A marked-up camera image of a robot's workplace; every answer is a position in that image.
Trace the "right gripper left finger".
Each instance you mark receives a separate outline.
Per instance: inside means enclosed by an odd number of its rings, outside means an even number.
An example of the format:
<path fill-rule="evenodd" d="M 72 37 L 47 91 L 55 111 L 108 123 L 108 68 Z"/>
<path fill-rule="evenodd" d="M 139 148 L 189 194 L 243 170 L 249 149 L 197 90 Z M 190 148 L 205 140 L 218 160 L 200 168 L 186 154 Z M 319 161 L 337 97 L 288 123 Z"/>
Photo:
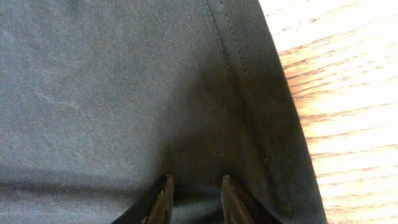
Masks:
<path fill-rule="evenodd" d="M 172 174 L 159 177 L 148 191 L 112 224 L 171 224 L 174 207 Z"/>

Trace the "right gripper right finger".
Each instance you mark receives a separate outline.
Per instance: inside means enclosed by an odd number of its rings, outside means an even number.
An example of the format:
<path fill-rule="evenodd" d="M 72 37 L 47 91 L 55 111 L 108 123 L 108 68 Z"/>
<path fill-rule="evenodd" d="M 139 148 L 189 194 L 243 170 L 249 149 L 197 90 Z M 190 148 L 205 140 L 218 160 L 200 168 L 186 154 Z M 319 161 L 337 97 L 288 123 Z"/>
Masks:
<path fill-rule="evenodd" d="M 226 224 L 282 224 L 281 220 L 230 175 L 223 176 L 221 201 Z"/>

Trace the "black garment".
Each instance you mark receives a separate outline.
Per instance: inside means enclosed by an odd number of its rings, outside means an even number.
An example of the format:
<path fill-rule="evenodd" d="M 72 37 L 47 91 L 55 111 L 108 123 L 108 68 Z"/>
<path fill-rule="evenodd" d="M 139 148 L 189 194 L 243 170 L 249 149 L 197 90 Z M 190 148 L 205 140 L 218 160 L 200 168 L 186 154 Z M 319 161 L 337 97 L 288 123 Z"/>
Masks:
<path fill-rule="evenodd" d="M 174 178 L 173 223 L 223 223 L 240 180 L 325 223 L 258 1 L 2 1 L 1 222 L 111 223 Z"/>

